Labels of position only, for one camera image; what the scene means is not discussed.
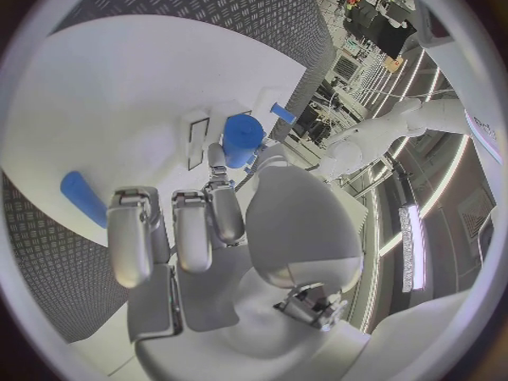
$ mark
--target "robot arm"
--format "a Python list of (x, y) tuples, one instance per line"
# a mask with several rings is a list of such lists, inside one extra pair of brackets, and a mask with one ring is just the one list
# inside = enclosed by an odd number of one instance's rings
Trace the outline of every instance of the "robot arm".
[(385, 154), (400, 137), (416, 137), (427, 130), (470, 134), (464, 107), (458, 99), (419, 99), (398, 102), (377, 119), (361, 123), (329, 138), (319, 171), (330, 179), (352, 174)]

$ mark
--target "cable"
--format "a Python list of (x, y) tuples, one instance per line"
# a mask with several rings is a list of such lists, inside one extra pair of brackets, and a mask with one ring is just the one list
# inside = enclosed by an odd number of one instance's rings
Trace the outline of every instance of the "cable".
[[(400, 96), (400, 95), (394, 95), (392, 93), (387, 93), (385, 91), (377, 91), (375, 89), (363, 89), (364, 91), (373, 91), (374, 93), (380, 93), (382, 95), (387, 95), (387, 96), (390, 96), (390, 97), (397, 97), (399, 99), (414, 99), (414, 98), (418, 98), (418, 97), (427, 97), (428, 93), (423, 93), (422, 95), (415, 95), (415, 96)], [(453, 89), (443, 89), (441, 91), (434, 91), (433, 92), (433, 95), (438, 95), (440, 93), (447, 93), (447, 92), (450, 92), (450, 91), (454, 91)]]

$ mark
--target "white tabletop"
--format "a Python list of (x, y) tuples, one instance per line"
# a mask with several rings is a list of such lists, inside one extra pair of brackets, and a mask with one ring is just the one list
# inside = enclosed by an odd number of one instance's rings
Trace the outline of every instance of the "white tabletop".
[(106, 246), (106, 230), (61, 194), (68, 172), (80, 171), (106, 204), (117, 187), (156, 186), (170, 225), (172, 192), (207, 179), (205, 164), (189, 172), (181, 161), (180, 115), (236, 100), (269, 132), (271, 105), (287, 103), (304, 71), (198, 21), (125, 15), (76, 25), (31, 60), (9, 110), (2, 167), (45, 214)]

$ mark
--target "blue cylinder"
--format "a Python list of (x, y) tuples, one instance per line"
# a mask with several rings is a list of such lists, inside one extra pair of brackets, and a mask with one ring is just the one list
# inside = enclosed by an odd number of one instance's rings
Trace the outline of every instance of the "blue cylinder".
[(60, 184), (60, 191), (86, 216), (99, 226), (106, 229), (108, 217), (106, 205), (101, 202), (95, 192), (78, 171), (66, 174)]
[(288, 112), (285, 108), (280, 106), (280, 104), (278, 104), (278, 103), (275, 103), (272, 106), (271, 112), (274, 114), (277, 114), (287, 124), (293, 124), (296, 121), (296, 116), (293, 113)]
[(230, 117), (226, 121), (223, 138), (226, 165), (230, 168), (243, 167), (261, 145), (263, 134), (261, 124), (252, 116), (238, 114)]

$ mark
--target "diamond plate pattern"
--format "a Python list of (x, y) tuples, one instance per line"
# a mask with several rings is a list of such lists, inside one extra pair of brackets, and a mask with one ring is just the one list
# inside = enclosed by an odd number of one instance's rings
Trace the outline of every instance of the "diamond plate pattern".
[[(334, 47), (315, 0), (82, 0), (54, 32), (125, 14), (171, 15), (208, 22), (275, 48), (306, 67), (287, 109), (299, 116), (334, 61)], [(271, 136), (282, 140), (279, 122)], [(3, 177), (8, 231), (19, 267), (43, 311), (69, 342), (97, 331), (126, 301), (108, 249), (55, 223)]]

